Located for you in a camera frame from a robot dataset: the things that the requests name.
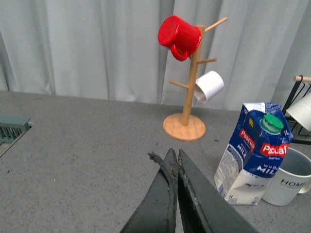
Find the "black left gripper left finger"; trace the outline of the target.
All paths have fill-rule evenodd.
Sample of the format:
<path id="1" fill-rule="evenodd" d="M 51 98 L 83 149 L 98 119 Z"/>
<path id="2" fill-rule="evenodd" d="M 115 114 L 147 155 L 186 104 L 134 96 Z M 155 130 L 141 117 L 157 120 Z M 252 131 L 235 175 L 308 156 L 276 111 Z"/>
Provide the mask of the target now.
<path id="1" fill-rule="evenodd" d="M 169 149 L 165 158 L 151 152 L 160 167 L 147 194 L 122 228 L 122 233 L 174 233 L 178 196 L 176 153 Z"/>

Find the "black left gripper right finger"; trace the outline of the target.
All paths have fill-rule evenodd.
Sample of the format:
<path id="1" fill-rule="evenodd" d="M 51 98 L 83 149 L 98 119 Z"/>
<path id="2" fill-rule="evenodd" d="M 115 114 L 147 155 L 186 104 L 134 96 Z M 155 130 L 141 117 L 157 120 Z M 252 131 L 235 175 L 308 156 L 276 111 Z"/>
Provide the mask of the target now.
<path id="1" fill-rule="evenodd" d="M 178 202 L 185 233 L 256 233 L 180 149 Z"/>

